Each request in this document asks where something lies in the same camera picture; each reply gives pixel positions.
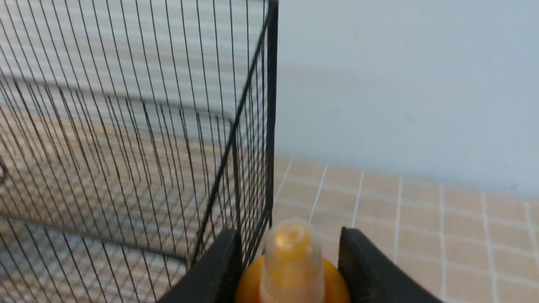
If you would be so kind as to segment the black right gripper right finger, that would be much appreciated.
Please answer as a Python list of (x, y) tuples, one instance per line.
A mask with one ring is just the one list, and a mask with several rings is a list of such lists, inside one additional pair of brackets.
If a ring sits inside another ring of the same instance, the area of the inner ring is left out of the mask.
[(338, 271), (352, 303), (441, 303), (358, 229), (341, 229)]

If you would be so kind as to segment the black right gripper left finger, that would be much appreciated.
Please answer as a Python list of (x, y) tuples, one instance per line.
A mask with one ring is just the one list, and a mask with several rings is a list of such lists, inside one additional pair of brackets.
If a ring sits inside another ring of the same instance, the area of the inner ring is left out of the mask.
[(158, 302), (233, 303), (242, 273), (240, 236), (235, 230), (222, 230), (210, 249)]

